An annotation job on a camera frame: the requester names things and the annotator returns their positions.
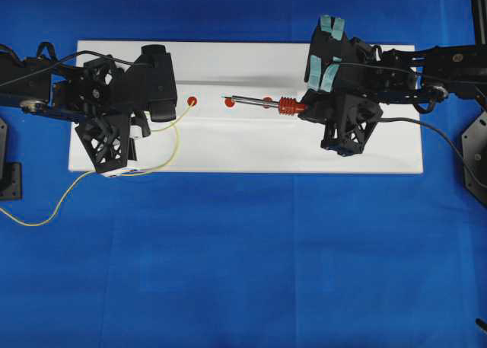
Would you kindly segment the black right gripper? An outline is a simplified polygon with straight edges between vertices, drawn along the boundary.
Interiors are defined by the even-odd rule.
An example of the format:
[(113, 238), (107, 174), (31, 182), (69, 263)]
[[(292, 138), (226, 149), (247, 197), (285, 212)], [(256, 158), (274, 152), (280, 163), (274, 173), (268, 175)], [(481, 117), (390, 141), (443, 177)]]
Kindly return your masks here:
[(307, 92), (301, 103), (300, 119), (324, 125), (320, 147), (342, 157), (361, 154), (383, 116), (378, 103), (353, 94)]

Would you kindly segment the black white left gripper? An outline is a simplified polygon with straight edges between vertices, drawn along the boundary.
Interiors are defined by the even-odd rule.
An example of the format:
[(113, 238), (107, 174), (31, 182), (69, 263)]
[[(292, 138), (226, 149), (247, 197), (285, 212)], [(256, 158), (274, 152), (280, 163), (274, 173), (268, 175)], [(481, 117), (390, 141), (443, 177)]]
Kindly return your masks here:
[(151, 134), (152, 58), (140, 56), (122, 69), (112, 56), (82, 67), (57, 62), (52, 73), (63, 77), (53, 89), (51, 117), (75, 124), (84, 150), (98, 174), (118, 171), (136, 159), (132, 127)]

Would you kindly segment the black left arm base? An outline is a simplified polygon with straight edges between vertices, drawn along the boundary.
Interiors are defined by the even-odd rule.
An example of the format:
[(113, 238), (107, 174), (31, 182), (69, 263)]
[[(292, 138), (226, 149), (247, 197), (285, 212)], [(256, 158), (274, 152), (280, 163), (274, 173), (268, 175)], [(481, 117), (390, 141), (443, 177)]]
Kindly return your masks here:
[(20, 162), (7, 161), (8, 125), (1, 120), (0, 143), (0, 176), (1, 201), (21, 200), (22, 192), (22, 166)]

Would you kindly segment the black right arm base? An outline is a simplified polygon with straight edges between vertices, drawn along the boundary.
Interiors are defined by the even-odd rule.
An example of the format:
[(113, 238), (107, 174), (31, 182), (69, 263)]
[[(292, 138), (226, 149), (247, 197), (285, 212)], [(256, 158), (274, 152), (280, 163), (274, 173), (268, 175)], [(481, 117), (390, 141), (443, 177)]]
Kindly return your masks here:
[[(482, 112), (463, 132), (461, 136), (463, 158), (471, 168), (476, 179), (486, 185), (486, 112)], [(465, 188), (486, 207), (486, 188), (463, 167)]]

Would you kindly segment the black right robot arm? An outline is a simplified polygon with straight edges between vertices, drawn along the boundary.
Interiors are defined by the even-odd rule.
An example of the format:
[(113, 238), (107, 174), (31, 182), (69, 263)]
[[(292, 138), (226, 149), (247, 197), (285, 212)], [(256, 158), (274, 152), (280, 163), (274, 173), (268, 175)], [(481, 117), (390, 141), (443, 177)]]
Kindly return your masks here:
[(382, 50), (358, 38), (317, 36), (310, 45), (301, 120), (324, 125), (321, 148), (361, 154), (382, 104), (411, 104), (420, 114), (454, 94), (486, 107), (486, 47)]

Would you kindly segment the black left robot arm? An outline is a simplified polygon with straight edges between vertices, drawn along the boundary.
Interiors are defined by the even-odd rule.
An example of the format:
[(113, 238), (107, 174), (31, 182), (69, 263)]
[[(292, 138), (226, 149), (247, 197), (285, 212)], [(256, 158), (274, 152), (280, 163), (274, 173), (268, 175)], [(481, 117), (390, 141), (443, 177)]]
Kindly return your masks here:
[(136, 138), (151, 135), (150, 122), (173, 117), (170, 55), (165, 46), (146, 45), (133, 62), (100, 53), (83, 66), (71, 59), (58, 58), (50, 42), (26, 59), (2, 46), (1, 104), (74, 123), (98, 174), (126, 172), (137, 160)]

